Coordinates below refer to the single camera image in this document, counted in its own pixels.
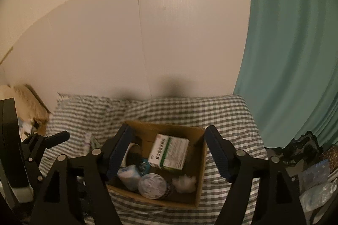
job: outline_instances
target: green stripe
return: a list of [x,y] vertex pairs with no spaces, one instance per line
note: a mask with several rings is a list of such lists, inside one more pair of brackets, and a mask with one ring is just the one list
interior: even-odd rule
[[165,147],[165,149],[164,149],[164,153],[163,153],[163,155],[162,155],[161,162],[160,162],[160,164],[159,164],[159,166],[160,166],[162,169],[164,169],[164,168],[163,168],[163,162],[164,162],[164,160],[165,160],[165,158],[166,158],[166,156],[167,156],[167,151],[168,151],[168,147],[169,147],[170,142],[171,142],[171,137],[169,137],[169,139],[168,139],[168,142],[167,142],[166,147]]

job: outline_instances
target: checkered tablecloth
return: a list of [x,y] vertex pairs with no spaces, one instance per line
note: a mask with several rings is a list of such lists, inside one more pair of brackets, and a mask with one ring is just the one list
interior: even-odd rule
[[[61,96],[51,118],[47,135],[67,130],[70,139],[46,150],[40,164],[46,174],[59,154],[77,157],[88,152],[92,135],[101,144],[116,134],[125,120],[207,127],[215,125],[221,136],[253,157],[266,158],[266,150],[252,115],[240,96],[212,98],[158,98],[148,101],[117,100],[94,96]],[[259,182],[252,183],[243,224],[250,224]],[[207,151],[201,201],[196,210],[170,209],[137,202],[111,192],[110,196],[123,224],[214,224],[226,199],[230,184],[220,177]]]

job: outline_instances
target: bed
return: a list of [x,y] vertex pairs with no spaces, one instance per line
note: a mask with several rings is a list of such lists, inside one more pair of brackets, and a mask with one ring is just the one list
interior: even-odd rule
[[[113,137],[123,121],[166,123],[207,127],[215,125],[221,136],[235,148],[253,157],[267,158],[255,121],[242,97],[229,95],[209,98],[158,98],[147,101],[110,99],[95,96],[61,95],[47,125],[48,136],[67,130],[70,139],[46,150],[40,164],[47,174],[59,154],[78,157],[89,152],[88,140],[101,144]],[[214,224],[230,184],[219,175],[207,151],[206,169],[199,208],[169,209],[137,202],[109,191],[123,224]],[[250,224],[255,209],[259,180],[254,179],[243,224]],[[88,224],[94,224],[88,217]]]

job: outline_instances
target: curtain fold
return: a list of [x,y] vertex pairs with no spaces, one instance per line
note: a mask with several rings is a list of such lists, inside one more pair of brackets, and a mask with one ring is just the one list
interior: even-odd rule
[[235,94],[266,147],[308,130],[338,141],[338,0],[251,0]]

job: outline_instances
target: round container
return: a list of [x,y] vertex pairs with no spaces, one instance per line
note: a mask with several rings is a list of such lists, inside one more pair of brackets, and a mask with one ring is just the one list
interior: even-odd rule
[[138,183],[138,189],[142,196],[149,199],[161,199],[168,196],[171,186],[158,174],[146,174]]

